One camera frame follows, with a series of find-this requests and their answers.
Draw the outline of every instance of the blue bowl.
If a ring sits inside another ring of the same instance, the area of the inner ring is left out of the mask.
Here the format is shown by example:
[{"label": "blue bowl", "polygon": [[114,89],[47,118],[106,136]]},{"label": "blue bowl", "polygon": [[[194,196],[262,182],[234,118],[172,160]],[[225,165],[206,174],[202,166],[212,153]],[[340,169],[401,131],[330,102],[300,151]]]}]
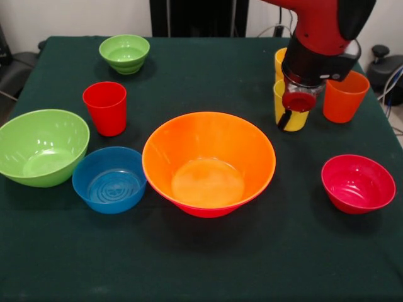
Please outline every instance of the blue bowl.
[{"label": "blue bowl", "polygon": [[99,149],[86,156],[72,177],[76,193],[94,211],[116,214],[135,206],[144,195],[142,156],[125,147]]}]

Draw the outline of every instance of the bowl rim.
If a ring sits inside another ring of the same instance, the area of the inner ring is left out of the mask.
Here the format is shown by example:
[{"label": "bowl rim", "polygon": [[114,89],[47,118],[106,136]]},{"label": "bowl rim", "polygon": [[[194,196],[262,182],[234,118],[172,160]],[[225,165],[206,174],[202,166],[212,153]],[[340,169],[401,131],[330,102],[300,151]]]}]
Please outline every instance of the bowl rim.
[{"label": "bowl rim", "polygon": [[[84,165],[85,160],[88,159],[88,157],[92,157],[92,156],[94,156],[95,154],[102,153],[102,152],[105,152],[105,151],[111,150],[111,149],[113,149],[113,150],[128,150],[128,151],[130,151],[130,152],[135,153],[136,155],[139,155],[139,156],[140,156],[141,168],[142,168],[143,173],[144,173],[144,183],[140,185],[139,190],[138,190],[135,194],[137,194],[138,192],[140,192],[141,190],[143,190],[143,188],[147,185],[148,179],[147,179],[147,177],[145,176],[145,172],[144,172],[143,161],[142,161],[143,155],[142,155],[139,151],[137,151],[137,150],[135,150],[135,149],[132,149],[132,148],[129,148],[129,147],[123,147],[123,146],[110,146],[110,147],[99,148],[99,149],[97,149],[97,150],[95,150],[95,151],[92,151],[90,154],[88,154],[87,156],[85,156],[85,158],[83,158],[82,161],[80,161],[80,163],[79,163],[79,164],[77,165],[77,167],[74,169],[74,171],[73,171],[73,173],[72,173],[72,177],[71,177],[71,183],[72,183],[72,186],[73,186],[74,191],[75,191],[76,194],[77,194],[78,196],[80,196],[86,203],[99,204],[99,203],[94,203],[94,202],[91,201],[89,198],[86,198],[85,196],[83,196],[82,194],[80,194],[79,191],[76,189],[76,185],[75,185],[74,179],[77,177],[77,174],[76,174],[76,173],[77,173],[77,171],[78,171],[78,168],[80,167],[80,165]],[[108,204],[103,204],[103,205],[109,206],[109,205],[111,205],[111,204],[121,203],[121,202],[123,202],[123,201],[126,201],[128,198],[132,197],[133,195],[131,195],[131,196],[129,196],[129,197],[126,197],[125,199],[119,200],[119,201],[117,201],[117,202],[108,203]]]},{"label": "bowl rim", "polygon": [[[328,185],[327,185],[327,184],[325,183],[325,181],[324,181],[324,171],[325,171],[326,166],[327,166],[330,162],[332,162],[333,160],[342,158],[342,157],[358,157],[358,158],[364,159],[364,160],[366,160],[366,161],[369,161],[369,162],[375,164],[376,166],[378,166],[379,168],[381,168],[381,170],[384,170],[384,171],[386,172],[386,174],[388,175],[388,177],[389,177],[389,179],[391,180],[391,183],[392,183],[392,185],[393,185],[393,194],[392,194],[392,196],[390,197],[390,199],[387,200],[385,203],[382,203],[381,205],[378,205],[378,206],[357,206],[356,204],[348,203],[348,202],[346,202],[345,200],[342,200],[342,199],[340,199],[339,197],[337,197],[335,194],[333,194],[333,192],[328,188]],[[340,155],[331,157],[330,159],[328,159],[328,160],[325,162],[325,164],[324,164],[323,167],[322,167],[322,170],[321,170],[321,179],[322,179],[322,184],[323,184],[325,190],[328,192],[328,194],[330,194],[333,198],[336,198],[336,199],[337,199],[338,201],[340,201],[341,203],[344,203],[344,204],[346,204],[346,205],[348,205],[348,206],[351,206],[351,207],[353,207],[353,208],[356,208],[356,209],[361,209],[361,210],[377,210],[377,209],[383,208],[384,206],[387,206],[389,203],[391,203],[391,202],[393,201],[393,199],[394,199],[395,196],[396,196],[396,183],[395,183],[395,180],[394,180],[393,176],[390,174],[390,172],[389,172],[383,165],[379,164],[378,162],[375,162],[373,159],[370,159],[370,158],[365,157],[365,156],[362,156],[362,155],[356,155],[356,154],[340,154]]]},{"label": "bowl rim", "polygon": [[[247,197],[247,198],[242,198],[242,200],[239,201],[239,202],[237,202],[237,203],[233,203],[233,204],[231,204],[231,205],[229,205],[229,206],[224,206],[224,207],[221,207],[221,208],[199,208],[199,207],[196,207],[196,206],[188,205],[188,204],[186,204],[186,203],[182,203],[182,202],[180,202],[180,201],[178,201],[178,200],[176,200],[176,199],[174,199],[174,198],[168,196],[167,194],[165,194],[164,192],[162,192],[161,190],[159,190],[159,189],[156,187],[156,185],[149,179],[149,175],[148,175],[148,173],[147,173],[147,169],[145,168],[145,164],[144,164],[144,158],[145,158],[145,157],[144,157],[144,153],[145,153],[144,151],[145,151],[145,149],[147,148],[147,146],[150,145],[150,140],[151,140],[151,138],[152,138],[152,137],[156,134],[156,132],[157,132],[159,129],[161,129],[162,127],[164,127],[164,126],[166,126],[166,125],[168,125],[168,124],[170,124],[170,123],[173,123],[174,121],[176,121],[176,120],[178,120],[178,119],[180,119],[180,118],[182,118],[182,117],[184,117],[184,116],[198,115],[198,114],[200,114],[200,113],[203,113],[203,114],[204,114],[204,113],[208,113],[208,114],[215,114],[215,115],[226,115],[226,116],[231,116],[231,117],[233,117],[233,118],[235,118],[235,119],[237,119],[237,120],[241,120],[241,121],[243,121],[243,122],[246,122],[247,124],[249,124],[249,125],[251,125],[253,128],[255,128],[258,132],[260,132],[260,134],[262,134],[263,139],[265,139],[265,140],[266,140],[266,143],[268,143],[268,146],[269,146],[269,148],[270,148],[270,154],[273,156],[273,160],[274,160],[274,162],[273,162],[273,168],[272,168],[271,171],[269,171],[268,178],[267,178],[267,180],[264,182],[264,184],[263,184],[254,194],[252,194],[251,196],[249,196],[249,197]],[[190,112],[190,113],[186,113],[186,114],[183,114],[183,115],[176,116],[176,117],[174,117],[174,118],[172,118],[172,119],[166,121],[165,123],[161,124],[160,126],[158,126],[158,128],[156,128],[156,129],[152,132],[152,134],[148,137],[148,139],[147,139],[147,141],[146,141],[146,143],[145,143],[145,145],[144,145],[144,148],[143,148],[143,156],[142,156],[142,164],[143,164],[143,170],[144,170],[145,178],[147,179],[148,183],[154,188],[154,190],[157,191],[157,193],[159,193],[160,195],[162,195],[162,196],[165,197],[166,199],[170,200],[170,201],[173,202],[174,204],[178,204],[178,205],[180,205],[180,206],[186,206],[187,208],[191,208],[191,209],[194,209],[194,210],[220,211],[220,210],[228,210],[228,209],[231,209],[231,208],[239,207],[239,206],[241,206],[241,205],[247,203],[248,201],[253,200],[254,198],[258,197],[258,196],[267,188],[267,186],[269,185],[270,181],[272,180],[273,175],[274,175],[275,170],[276,170],[276,152],[275,152],[274,146],[273,146],[273,144],[271,143],[270,139],[264,134],[264,132],[263,132],[262,130],[260,130],[256,125],[254,125],[254,124],[251,123],[250,121],[247,121],[247,120],[245,120],[244,118],[241,118],[241,117],[236,116],[236,115],[232,115],[232,114],[224,113],[224,112],[219,112],[219,111],[195,111],[195,112]]]},{"label": "bowl rim", "polygon": [[85,126],[87,139],[86,139],[86,142],[84,144],[85,147],[81,150],[81,152],[77,156],[75,156],[74,159],[72,159],[68,164],[66,164],[66,165],[64,165],[64,166],[62,166],[62,167],[60,167],[57,170],[52,171],[52,172],[38,174],[38,175],[35,175],[35,176],[21,176],[21,175],[14,175],[14,174],[10,174],[10,173],[5,173],[2,170],[0,170],[1,174],[3,174],[4,176],[7,176],[7,177],[15,178],[15,179],[36,179],[36,178],[39,178],[39,177],[49,176],[49,175],[52,175],[52,174],[54,174],[54,173],[56,173],[58,171],[61,171],[64,168],[68,167],[73,162],[75,162],[77,159],[79,159],[82,156],[83,153],[85,153],[87,151],[87,146],[88,146],[88,143],[89,143],[89,137],[91,136],[91,132],[89,131],[88,124],[86,123],[86,121],[84,121],[84,119],[81,116],[79,116],[76,113],[73,113],[71,111],[68,111],[68,110],[49,108],[49,109],[39,109],[39,110],[34,110],[34,111],[27,112],[27,113],[23,113],[22,115],[16,116],[15,118],[13,118],[13,119],[9,120],[7,123],[5,123],[2,127],[0,127],[0,131],[3,128],[7,127],[9,124],[14,123],[15,121],[17,121],[17,120],[19,120],[21,118],[24,118],[24,117],[26,117],[28,115],[35,115],[37,113],[55,112],[55,111],[56,112],[67,113],[68,115],[75,116]]},{"label": "bowl rim", "polygon": [[124,61],[125,63],[130,63],[130,62],[134,62],[136,60],[142,59],[149,53],[149,51],[150,51],[150,42],[148,42],[148,40],[146,38],[144,38],[143,36],[139,36],[139,35],[131,35],[131,34],[124,33],[124,34],[121,34],[121,35],[110,36],[109,38],[106,38],[105,40],[102,41],[102,43],[98,47],[98,52],[101,55],[101,57],[103,57],[107,61],[117,62],[117,61],[111,60],[111,59],[107,58],[106,56],[104,56],[102,54],[101,47],[104,44],[106,44],[107,42],[112,41],[113,39],[121,37],[121,36],[130,36],[130,37],[140,38],[140,40],[143,40],[147,45],[147,50],[144,52],[143,55],[141,55],[141,57],[138,57],[138,58],[132,59],[132,60],[128,60],[128,61]]}]

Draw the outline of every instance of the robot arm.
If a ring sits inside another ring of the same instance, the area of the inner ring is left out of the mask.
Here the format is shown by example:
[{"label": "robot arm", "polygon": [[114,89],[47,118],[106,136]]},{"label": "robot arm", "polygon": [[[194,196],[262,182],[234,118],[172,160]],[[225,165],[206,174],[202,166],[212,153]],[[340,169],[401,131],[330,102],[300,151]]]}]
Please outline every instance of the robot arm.
[{"label": "robot arm", "polygon": [[263,0],[298,16],[282,64],[287,109],[308,111],[326,79],[343,80],[361,55],[355,40],[376,0]]}]

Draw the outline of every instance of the orange cup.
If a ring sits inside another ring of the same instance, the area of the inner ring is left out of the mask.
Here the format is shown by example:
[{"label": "orange cup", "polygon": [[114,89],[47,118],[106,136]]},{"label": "orange cup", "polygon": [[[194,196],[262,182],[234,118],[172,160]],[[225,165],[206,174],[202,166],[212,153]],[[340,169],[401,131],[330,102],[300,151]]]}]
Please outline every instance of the orange cup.
[{"label": "orange cup", "polygon": [[323,115],[333,123],[351,121],[369,88],[368,79],[355,71],[351,71],[341,82],[328,80]]}]

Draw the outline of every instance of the plastic bowl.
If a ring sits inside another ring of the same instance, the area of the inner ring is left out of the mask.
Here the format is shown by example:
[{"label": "plastic bowl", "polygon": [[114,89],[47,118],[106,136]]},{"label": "plastic bowl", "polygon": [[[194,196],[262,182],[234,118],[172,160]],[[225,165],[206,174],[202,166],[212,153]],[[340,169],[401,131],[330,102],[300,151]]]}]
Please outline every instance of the plastic bowl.
[{"label": "plastic bowl", "polygon": [[27,186],[56,186],[71,176],[88,142],[88,125],[74,113],[25,113],[0,128],[0,173]]},{"label": "plastic bowl", "polygon": [[120,74],[139,71],[149,50],[149,42],[136,35],[112,36],[99,46],[99,54]]},{"label": "plastic bowl", "polygon": [[141,154],[130,148],[108,147],[86,156],[75,169],[72,183],[91,209],[116,214],[140,201],[147,181]]},{"label": "plastic bowl", "polygon": [[389,172],[359,155],[339,155],[328,160],[322,168],[322,182],[335,207],[348,214],[383,208],[396,193]]},{"label": "plastic bowl", "polygon": [[197,112],[160,126],[143,150],[150,185],[183,211],[224,216],[255,198],[273,177],[270,141],[242,118]]}]

